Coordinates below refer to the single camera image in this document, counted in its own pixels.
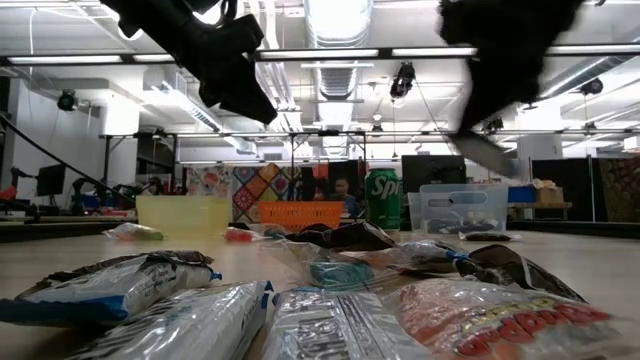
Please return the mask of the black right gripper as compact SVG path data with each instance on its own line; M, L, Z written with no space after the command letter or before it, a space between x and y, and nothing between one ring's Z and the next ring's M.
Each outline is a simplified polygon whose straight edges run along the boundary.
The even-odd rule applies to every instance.
M465 65L469 71L470 93L458 133L470 132L511 103L531 103L539 96L539 78L545 69L543 56L473 56L465 60Z

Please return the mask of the small red candy pack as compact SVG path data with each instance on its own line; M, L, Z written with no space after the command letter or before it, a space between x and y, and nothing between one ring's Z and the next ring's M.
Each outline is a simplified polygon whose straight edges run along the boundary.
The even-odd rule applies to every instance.
M248 243L252 242L256 238L256 234L251 230L228 227L223 234L223 238L227 242Z

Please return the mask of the clear orange candy pack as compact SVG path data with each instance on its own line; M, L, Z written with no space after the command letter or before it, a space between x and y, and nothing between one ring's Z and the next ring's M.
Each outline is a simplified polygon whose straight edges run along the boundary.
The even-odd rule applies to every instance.
M398 248L377 251L349 251L342 252L341 255L350 260L367 264L374 269L377 276L400 274L409 264L408 256Z

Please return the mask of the green gummy candy pack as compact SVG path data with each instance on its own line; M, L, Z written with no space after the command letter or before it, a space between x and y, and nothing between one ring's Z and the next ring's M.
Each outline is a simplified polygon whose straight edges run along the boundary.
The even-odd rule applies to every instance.
M310 243L277 240L261 250L293 270L305 284L332 291L385 292L400 283L398 273L375 268Z

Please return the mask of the orange gummy candy pack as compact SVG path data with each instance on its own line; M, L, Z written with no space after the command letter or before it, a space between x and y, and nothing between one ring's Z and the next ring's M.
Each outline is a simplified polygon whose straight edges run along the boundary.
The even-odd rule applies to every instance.
M434 360L640 360L640 324L546 292L428 279L386 306Z

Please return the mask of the large black monitor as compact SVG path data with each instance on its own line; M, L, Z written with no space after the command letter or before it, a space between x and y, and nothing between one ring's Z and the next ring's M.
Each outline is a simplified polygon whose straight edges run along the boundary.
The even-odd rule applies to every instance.
M401 163L405 193L418 192L422 185L467 183L462 156L403 155Z

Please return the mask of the colourful patchwork quilt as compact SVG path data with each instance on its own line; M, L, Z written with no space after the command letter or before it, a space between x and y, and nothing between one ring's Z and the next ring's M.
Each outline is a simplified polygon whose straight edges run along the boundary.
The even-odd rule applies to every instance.
M235 167L232 171L232 220L259 223L258 203L288 201L292 181L301 176L299 167L279 167L268 163L262 167Z

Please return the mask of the blue box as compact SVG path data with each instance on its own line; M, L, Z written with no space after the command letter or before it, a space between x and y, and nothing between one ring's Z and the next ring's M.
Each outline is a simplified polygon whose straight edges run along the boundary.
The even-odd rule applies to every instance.
M509 203L535 203L536 189L533 186L513 186L508 188Z

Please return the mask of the floral fabric panel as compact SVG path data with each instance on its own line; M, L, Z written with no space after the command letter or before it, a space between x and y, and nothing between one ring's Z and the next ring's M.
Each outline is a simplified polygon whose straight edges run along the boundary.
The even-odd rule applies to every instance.
M187 168L186 190L190 196L229 198L231 188L230 167L217 165L204 168Z

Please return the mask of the black partition panel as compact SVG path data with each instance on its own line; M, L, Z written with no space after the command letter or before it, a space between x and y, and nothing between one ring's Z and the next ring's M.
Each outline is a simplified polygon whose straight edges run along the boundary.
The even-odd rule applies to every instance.
M551 180L563 189L564 201L572 204L567 211L568 221L593 220L591 177L586 158L534 160L532 173L535 178Z

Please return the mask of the green Sprite can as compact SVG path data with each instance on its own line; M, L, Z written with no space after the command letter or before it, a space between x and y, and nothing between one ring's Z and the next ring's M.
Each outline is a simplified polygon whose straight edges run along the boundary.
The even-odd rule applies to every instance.
M399 231L400 179L392 168L376 168L365 177L366 220L385 231Z

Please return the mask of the yellow plastic basket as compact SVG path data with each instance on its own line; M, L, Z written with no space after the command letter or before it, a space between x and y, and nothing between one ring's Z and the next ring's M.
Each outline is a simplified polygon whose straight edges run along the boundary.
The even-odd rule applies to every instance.
M213 196L138 196L138 223L169 236L217 236L232 215L229 199Z

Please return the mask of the brown patterned cloth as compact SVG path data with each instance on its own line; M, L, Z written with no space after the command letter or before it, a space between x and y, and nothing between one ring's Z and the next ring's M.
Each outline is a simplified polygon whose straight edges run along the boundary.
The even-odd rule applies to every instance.
M609 222L640 223L640 156L600 159Z

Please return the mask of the clear plastic handled bin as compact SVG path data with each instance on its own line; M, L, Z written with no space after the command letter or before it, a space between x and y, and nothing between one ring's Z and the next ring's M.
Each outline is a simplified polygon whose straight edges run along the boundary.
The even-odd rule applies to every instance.
M423 185L416 193L408 194L412 228L427 232L426 223L432 219L496 220L494 231L506 230L508 187L506 185L438 184Z

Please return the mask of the silver ceiling ventilation duct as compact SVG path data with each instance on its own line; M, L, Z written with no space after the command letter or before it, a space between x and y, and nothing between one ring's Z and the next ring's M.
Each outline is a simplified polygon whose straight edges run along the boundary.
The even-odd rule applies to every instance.
M374 0L303 0L311 48L361 48L368 41ZM329 61L314 70L320 95L346 100L358 80L356 61Z

